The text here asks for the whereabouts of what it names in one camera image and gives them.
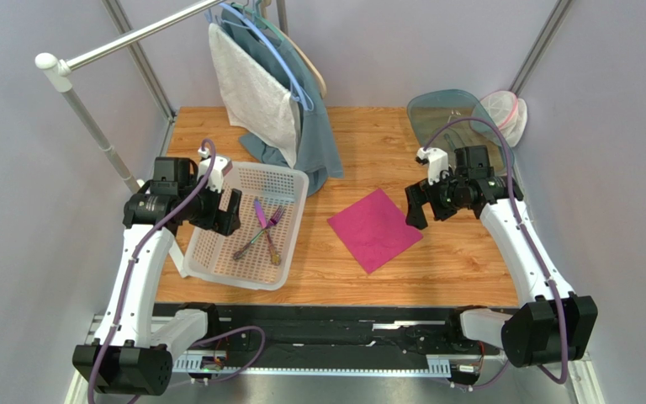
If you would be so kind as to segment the white mesh laundry bag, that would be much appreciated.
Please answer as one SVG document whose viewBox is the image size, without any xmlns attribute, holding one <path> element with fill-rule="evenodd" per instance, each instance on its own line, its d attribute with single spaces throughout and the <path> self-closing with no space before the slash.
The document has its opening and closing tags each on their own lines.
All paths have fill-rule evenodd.
<svg viewBox="0 0 646 404">
<path fill-rule="evenodd" d="M 523 98 L 502 90 L 483 97 L 474 106 L 472 115 L 494 123 L 508 146 L 515 147 L 527 126 L 528 107 Z"/>
</svg>

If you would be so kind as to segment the iridescent table knife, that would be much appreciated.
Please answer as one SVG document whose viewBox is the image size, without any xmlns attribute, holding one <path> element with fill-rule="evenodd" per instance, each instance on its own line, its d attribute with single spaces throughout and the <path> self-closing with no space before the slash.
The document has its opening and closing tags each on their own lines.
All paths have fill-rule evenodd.
<svg viewBox="0 0 646 404">
<path fill-rule="evenodd" d="M 283 217 L 284 207 L 282 207 L 281 205 L 278 206 L 274 213 L 269 218 L 267 218 L 260 200 L 254 199 L 254 209 L 261 224 L 262 234 L 266 237 L 267 240 L 267 248 L 271 264 L 278 266 L 281 264 L 281 256 L 274 244 L 273 237 L 271 236 L 271 229 L 275 227 Z"/>
</svg>

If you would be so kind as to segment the blue-grey shirt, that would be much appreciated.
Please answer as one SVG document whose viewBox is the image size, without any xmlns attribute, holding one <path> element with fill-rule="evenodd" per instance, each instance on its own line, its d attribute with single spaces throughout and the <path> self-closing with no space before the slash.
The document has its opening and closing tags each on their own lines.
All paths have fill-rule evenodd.
<svg viewBox="0 0 646 404">
<path fill-rule="evenodd" d="M 240 24 L 239 19 L 227 10 L 222 9 L 220 20 L 229 20 Z M 287 88 L 294 96 L 289 79 L 281 66 L 267 47 L 249 30 L 234 25 L 217 23 L 224 31 L 264 67 L 279 83 Z M 336 138 L 331 128 L 331 122 L 325 103 L 320 96 L 317 82 L 308 67 L 299 57 L 297 51 L 288 40 L 279 40 L 274 35 L 265 34 L 277 48 L 281 57 L 286 61 L 290 70 L 297 78 L 300 86 L 308 93 L 314 105 L 313 111 L 300 107 L 301 132 L 298 140 L 298 160 L 295 170 L 305 173 L 309 179 L 307 194 L 318 192 L 328 178 L 343 178 L 344 172 Z"/>
</svg>

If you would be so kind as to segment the iridescent fork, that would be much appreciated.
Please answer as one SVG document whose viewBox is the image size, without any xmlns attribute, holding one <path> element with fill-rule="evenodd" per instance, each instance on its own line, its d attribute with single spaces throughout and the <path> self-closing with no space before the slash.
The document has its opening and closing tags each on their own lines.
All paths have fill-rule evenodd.
<svg viewBox="0 0 646 404">
<path fill-rule="evenodd" d="M 280 205 L 275 210 L 272 217 L 266 221 L 262 229 L 249 242 L 247 242 L 243 247 L 241 247 L 233 254 L 233 258 L 235 260 L 242 259 L 261 235 L 266 234 L 271 228 L 275 227 L 280 222 L 280 220 L 283 218 L 284 212 L 285 208 Z"/>
</svg>

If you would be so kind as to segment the white towel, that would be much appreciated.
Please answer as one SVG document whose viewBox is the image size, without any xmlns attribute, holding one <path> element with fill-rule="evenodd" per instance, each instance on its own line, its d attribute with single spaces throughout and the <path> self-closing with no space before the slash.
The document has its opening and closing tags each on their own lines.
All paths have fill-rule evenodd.
<svg viewBox="0 0 646 404">
<path fill-rule="evenodd" d="M 292 93 L 218 24 L 209 48 L 230 125 L 247 130 L 239 142 L 260 162 L 295 167 L 301 118 Z"/>
</svg>

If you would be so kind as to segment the wooden clothes hanger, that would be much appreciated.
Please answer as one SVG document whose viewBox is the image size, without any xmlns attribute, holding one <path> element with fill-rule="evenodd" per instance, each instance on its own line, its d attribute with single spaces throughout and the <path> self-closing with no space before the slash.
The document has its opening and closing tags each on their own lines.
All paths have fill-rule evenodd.
<svg viewBox="0 0 646 404">
<path fill-rule="evenodd" d="M 285 1 L 276 1 L 276 7 L 278 10 L 278 26 L 275 28 L 297 51 L 299 57 L 305 63 L 305 65 L 310 70 L 311 74 L 315 78 L 320 96 L 325 98 L 328 94 L 326 81 L 323 76 L 320 74 L 319 70 L 316 68 L 315 64 L 310 60 L 310 58 L 302 51 L 302 49 L 288 36 L 288 25 L 287 25 L 287 14 L 285 8 Z"/>
</svg>

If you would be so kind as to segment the transparent teal plastic lid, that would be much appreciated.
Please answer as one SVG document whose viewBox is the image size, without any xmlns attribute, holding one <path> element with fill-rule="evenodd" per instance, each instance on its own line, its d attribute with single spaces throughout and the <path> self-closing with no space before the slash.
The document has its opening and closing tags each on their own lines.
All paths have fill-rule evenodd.
<svg viewBox="0 0 646 404">
<path fill-rule="evenodd" d="M 406 112 L 421 146 L 439 133 L 431 146 L 444 150 L 451 166 L 456 165 L 454 151 L 458 148 L 486 146 L 490 165 L 497 175 L 504 175 L 504 151 L 490 128 L 495 124 L 472 115 L 479 101 L 472 93 L 460 89 L 439 90 L 413 98 L 407 104 Z"/>
</svg>

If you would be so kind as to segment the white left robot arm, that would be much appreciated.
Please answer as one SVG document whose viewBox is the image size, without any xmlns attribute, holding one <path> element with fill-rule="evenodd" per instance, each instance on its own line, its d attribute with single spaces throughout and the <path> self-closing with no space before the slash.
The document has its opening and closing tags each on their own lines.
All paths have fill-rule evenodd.
<svg viewBox="0 0 646 404">
<path fill-rule="evenodd" d="M 160 396 L 170 384 L 173 362 L 208 332 L 208 306 L 179 310 L 152 331 L 152 314 L 163 265 L 177 229 L 188 222 L 230 236 L 241 226 L 241 191 L 220 208 L 228 157 L 205 152 L 199 162 L 158 157 L 152 179 L 124 204 L 124 246 L 108 307 L 94 339 L 77 345 L 72 363 L 87 381 L 87 401 L 98 394 Z"/>
</svg>

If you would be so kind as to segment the green clothes hanger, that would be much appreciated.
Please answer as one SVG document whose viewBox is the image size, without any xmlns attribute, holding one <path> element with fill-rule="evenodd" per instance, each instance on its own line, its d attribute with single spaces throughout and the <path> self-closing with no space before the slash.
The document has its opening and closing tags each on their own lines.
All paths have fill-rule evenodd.
<svg viewBox="0 0 646 404">
<path fill-rule="evenodd" d="M 255 24 L 257 28 L 270 31 L 281 41 L 288 40 L 288 36 L 267 18 L 266 8 L 270 3 L 270 1 L 248 1 L 247 3 L 232 3 L 232 7 L 242 15 L 244 20 Z"/>
</svg>

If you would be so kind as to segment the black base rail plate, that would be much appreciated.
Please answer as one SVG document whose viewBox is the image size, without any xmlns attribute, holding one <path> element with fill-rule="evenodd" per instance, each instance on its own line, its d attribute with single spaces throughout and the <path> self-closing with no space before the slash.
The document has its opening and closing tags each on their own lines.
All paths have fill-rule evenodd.
<svg viewBox="0 0 646 404">
<path fill-rule="evenodd" d="M 489 344 L 455 338 L 449 307 L 219 305 L 200 351 L 229 368 L 424 370 L 440 355 L 497 359 Z"/>
</svg>

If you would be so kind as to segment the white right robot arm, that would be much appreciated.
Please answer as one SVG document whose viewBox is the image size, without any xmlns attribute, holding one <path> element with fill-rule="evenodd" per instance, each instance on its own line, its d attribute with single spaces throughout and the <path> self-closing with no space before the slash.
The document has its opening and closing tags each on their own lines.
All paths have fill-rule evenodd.
<svg viewBox="0 0 646 404">
<path fill-rule="evenodd" d="M 427 176 L 405 190 L 405 222 L 427 228 L 425 205 L 437 221 L 473 211 L 500 250 L 520 306 L 511 315 L 481 306 L 461 308 L 452 316 L 454 338 L 494 346 L 516 367 L 582 359 L 598 317 L 596 303 L 578 295 L 560 274 L 523 213 L 521 189 L 512 177 L 496 175 L 486 147 L 458 148 L 454 154 L 451 167 L 442 149 L 417 151 Z"/>
</svg>

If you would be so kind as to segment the magenta paper napkin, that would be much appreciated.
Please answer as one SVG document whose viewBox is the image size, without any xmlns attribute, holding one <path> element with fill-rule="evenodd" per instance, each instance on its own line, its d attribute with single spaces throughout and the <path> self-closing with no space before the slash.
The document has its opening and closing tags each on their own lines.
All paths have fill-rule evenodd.
<svg viewBox="0 0 646 404">
<path fill-rule="evenodd" d="M 382 189 L 327 222 L 366 274 L 383 267 L 423 238 L 420 231 L 405 223 L 405 215 Z"/>
</svg>

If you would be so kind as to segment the white clothes rack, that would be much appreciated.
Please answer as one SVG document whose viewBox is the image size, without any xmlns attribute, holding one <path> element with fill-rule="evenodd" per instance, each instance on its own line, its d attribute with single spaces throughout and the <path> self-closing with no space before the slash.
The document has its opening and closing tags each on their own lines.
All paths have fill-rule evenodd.
<svg viewBox="0 0 646 404">
<path fill-rule="evenodd" d="M 47 34 L 36 50 L 71 61 L 191 7 L 189 1 L 45 1 L 39 21 Z M 184 108 L 220 104 L 207 28 L 204 14 L 196 13 L 127 48 L 73 67 L 70 79 L 82 109 L 133 173 L 150 172 Z M 90 219 L 106 234 L 88 233 L 73 259 L 85 274 L 112 278 L 122 246 L 121 207 L 129 193 L 102 152 L 90 151 L 87 160 L 94 164 L 95 175 L 110 184 L 109 206 Z"/>
</svg>

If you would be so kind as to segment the blue clothes hanger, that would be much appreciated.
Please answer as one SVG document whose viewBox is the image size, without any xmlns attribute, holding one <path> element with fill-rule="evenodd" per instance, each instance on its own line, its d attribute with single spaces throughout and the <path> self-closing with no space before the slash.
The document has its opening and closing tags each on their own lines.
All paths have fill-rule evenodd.
<svg viewBox="0 0 646 404">
<path fill-rule="evenodd" d="M 218 6 L 223 8 L 224 10 L 227 10 L 229 13 L 233 14 L 234 16 L 236 16 L 241 23 L 240 24 L 233 23 L 226 19 L 223 19 L 223 20 L 217 19 L 216 22 L 234 25 L 251 31 L 267 47 L 267 49 L 272 53 L 273 57 L 281 66 L 283 71 L 286 73 L 290 82 L 291 89 L 296 92 L 296 95 L 294 96 L 294 101 L 297 101 L 299 104 L 301 104 L 304 110 L 313 111 L 314 105 L 312 104 L 312 99 L 310 98 L 308 93 L 300 86 L 297 78 L 290 70 L 286 61 L 281 57 L 277 48 L 271 43 L 269 38 L 257 27 L 256 23 L 251 21 L 249 18 L 247 18 L 246 15 L 239 8 L 235 8 L 231 6 L 229 3 L 219 3 Z"/>
</svg>

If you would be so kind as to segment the white plastic basket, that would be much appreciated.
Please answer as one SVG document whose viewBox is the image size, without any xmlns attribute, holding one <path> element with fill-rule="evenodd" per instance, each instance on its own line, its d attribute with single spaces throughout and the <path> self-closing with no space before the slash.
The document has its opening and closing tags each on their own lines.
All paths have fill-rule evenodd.
<svg viewBox="0 0 646 404">
<path fill-rule="evenodd" d="M 241 191 L 241 227 L 230 236 L 198 228 L 188 243 L 179 273 L 184 277 L 226 284 L 249 290 L 278 290 L 286 282 L 299 235 L 307 191 L 308 176 L 287 167 L 256 162 L 235 162 L 225 176 L 221 206 L 228 205 L 233 189 Z M 270 231 L 281 263 L 271 263 L 267 237 L 260 236 L 245 255 L 239 251 L 260 230 L 254 202 L 259 201 L 266 217 L 283 208 L 283 217 Z"/>
</svg>

